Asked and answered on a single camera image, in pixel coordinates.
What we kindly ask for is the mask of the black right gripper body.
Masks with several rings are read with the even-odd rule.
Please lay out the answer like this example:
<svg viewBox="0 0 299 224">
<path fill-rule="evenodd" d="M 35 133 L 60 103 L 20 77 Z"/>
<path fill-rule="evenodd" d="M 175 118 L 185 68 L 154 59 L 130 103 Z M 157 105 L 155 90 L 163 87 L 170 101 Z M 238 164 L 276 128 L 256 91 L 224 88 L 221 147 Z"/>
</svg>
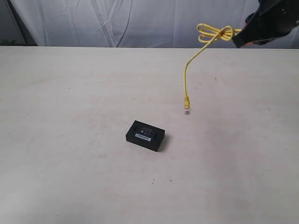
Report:
<svg viewBox="0 0 299 224">
<path fill-rule="evenodd" d="M 299 1 L 260 0 L 258 9 L 245 23 L 241 32 L 232 38 L 237 48 L 249 43 L 264 45 L 285 37 L 299 26 Z"/>
</svg>

